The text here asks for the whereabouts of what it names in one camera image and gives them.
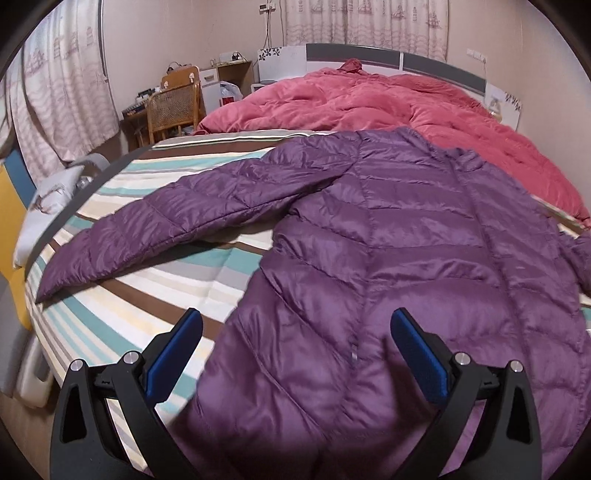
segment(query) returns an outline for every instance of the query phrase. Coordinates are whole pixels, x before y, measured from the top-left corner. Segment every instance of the wall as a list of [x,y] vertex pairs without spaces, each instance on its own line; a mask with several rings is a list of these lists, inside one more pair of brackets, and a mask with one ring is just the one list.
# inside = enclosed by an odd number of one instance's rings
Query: wall
[[[485,77],[519,96],[521,20],[519,0],[449,0],[447,62]],[[471,48],[487,57],[484,65],[466,55]]]
[[518,131],[530,138],[591,207],[591,81],[552,23],[520,1],[524,54]]
[[[105,59],[115,108],[160,83],[172,61],[201,69],[220,53],[256,60],[266,15],[258,0],[104,0]],[[273,45],[282,45],[279,9],[271,14]]]
[[[200,49],[207,60],[199,67],[206,68],[210,59],[216,59],[220,53],[235,50],[248,60],[256,60],[256,51],[263,47],[267,33],[267,15],[258,11],[261,3],[264,1],[205,0],[200,11],[207,23],[202,32]],[[273,46],[281,47],[283,39],[278,0],[275,3],[277,9],[271,13],[269,30]]]
[[210,0],[104,0],[105,61],[119,115],[154,87],[168,65],[203,64],[203,11]]

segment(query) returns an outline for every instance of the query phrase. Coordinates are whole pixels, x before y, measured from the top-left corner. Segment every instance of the striped bedsheet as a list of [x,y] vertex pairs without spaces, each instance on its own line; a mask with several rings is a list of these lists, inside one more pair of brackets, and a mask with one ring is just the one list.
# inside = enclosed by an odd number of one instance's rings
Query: striped bedsheet
[[[155,335],[170,330],[187,308],[194,307],[203,315],[204,338],[168,401],[157,406],[162,420],[170,421],[195,391],[224,321],[242,297],[261,255],[271,247],[272,225],[226,231],[173,248],[142,268],[84,290],[70,290],[44,309],[33,301],[43,270],[61,245],[123,205],[181,176],[262,157],[287,138],[311,134],[328,132],[265,131],[170,139],[131,162],[93,194],[43,249],[27,278],[27,307],[57,380],[63,381],[76,358],[100,365],[116,362],[127,351],[142,351]],[[591,300],[582,300],[591,306]],[[591,328],[591,308],[584,310]],[[111,410],[130,460],[144,468],[119,405],[111,402]]]

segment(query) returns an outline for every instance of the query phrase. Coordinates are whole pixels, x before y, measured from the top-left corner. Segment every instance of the curtain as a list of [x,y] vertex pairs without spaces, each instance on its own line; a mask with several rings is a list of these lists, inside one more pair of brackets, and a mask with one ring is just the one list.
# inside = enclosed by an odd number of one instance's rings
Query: curtain
[[449,0],[282,0],[285,44],[347,43],[445,61]]
[[99,0],[65,0],[12,62],[12,122],[35,184],[119,131],[99,46]]
[[3,78],[0,80],[0,165],[10,153],[13,140],[10,96],[7,91],[7,81]]

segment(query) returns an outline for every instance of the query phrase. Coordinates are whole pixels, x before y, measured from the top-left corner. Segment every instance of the pink duvet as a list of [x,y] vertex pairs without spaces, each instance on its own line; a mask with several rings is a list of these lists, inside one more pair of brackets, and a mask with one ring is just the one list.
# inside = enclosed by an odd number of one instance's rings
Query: pink duvet
[[476,150],[530,193],[591,225],[579,192],[531,141],[496,122],[460,89],[430,77],[368,74],[358,60],[349,60],[339,70],[283,80],[225,105],[205,117],[199,131],[345,131],[403,125],[441,147]]

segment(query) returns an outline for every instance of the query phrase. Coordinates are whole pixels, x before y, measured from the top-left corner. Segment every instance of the pillow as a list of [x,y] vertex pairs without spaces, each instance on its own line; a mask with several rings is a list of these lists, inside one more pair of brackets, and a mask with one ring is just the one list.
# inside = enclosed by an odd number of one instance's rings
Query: pillow
[[15,267],[27,263],[33,247],[53,219],[66,207],[76,190],[76,182],[84,170],[78,165],[54,173],[44,179],[33,196],[21,233],[18,235],[12,262]]

